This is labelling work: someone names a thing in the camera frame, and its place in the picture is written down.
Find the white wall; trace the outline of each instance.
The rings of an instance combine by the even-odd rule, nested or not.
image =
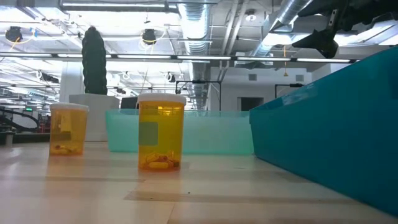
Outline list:
[[[323,78],[327,75],[332,74],[333,72],[336,72],[342,68],[347,67],[349,64],[343,64],[343,63],[329,63],[326,64],[317,70],[312,72],[312,81],[316,81],[320,78]]]
[[[212,69],[212,79],[216,80],[218,69]],[[249,81],[248,74],[257,74],[257,81]],[[244,68],[229,68],[221,88],[221,110],[223,111],[237,111],[239,97],[261,97],[267,103],[273,100],[275,84],[290,84],[297,83],[295,75],[304,75],[303,84],[311,82],[311,73],[307,73],[305,68],[290,68],[287,70],[289,76],[284,77],[285,70],[280,69],[254,69],[246,70]],[[278,96],[282,96],[295,88],[288,86],[279,86],[277,92]],[[214,87],[209,89],[208,94],[208,109],[219,110],[219,101],[217,92]]]

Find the table surface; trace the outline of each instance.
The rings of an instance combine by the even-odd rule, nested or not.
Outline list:
[[[137,154],[86,144],[0,148],[0,223],[398,223],[254,156],[183,156],[182,170],[138,172]]]

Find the translucent teal bin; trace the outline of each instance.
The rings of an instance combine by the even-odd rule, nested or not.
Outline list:
[[[247,111],[186,111],[183,154],[252,154]]]
[[[111,152],[138,152],[138,110],[106,112]],[[252,154],[249,112],[185,111],[183,154]]]
[[[111,152],[138,152],[138,110],[107,110],[105,122]]]

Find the pill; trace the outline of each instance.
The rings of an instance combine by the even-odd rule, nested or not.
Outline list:
[[[167,156],[161,155],[159,158],[156,160],[156,162],[166,162],[167,161]]]
[[[168,160],[167,163],[169,164],[169,167],[173,167],[174,166],[174,162]]]
[[[173,158],[173,157],[174,157],[174,152],[171,151],[171,150],[169,150],[169,151],[166,153],[166,156],[169,157],[169,158]]]
[[[155,162],[158,158],[159,158],[159,154],[156,152],[153,152],[153,153],[150,153],[146,157],[146,161],[147,161],[147,163],[151,163],[151,162]]]
[[[151,162],[148,166],[151,169],[167,169],[167,168],[169,168],[169,164],[166,162]]]

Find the teal plastic bin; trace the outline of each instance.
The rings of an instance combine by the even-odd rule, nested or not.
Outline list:
[[[106,112],[111,152],[138,152],[138,110]],[[183,154],[253,153],[249,112],[185,111]]]
[[[186,111],[183,154],[253,153],[248,111]]]
[[[398,216],[398,48],[250,111],[255,155]]]
[[[138,114],[137,109],[105,112],[108,147],[111,152],[138,152]]]

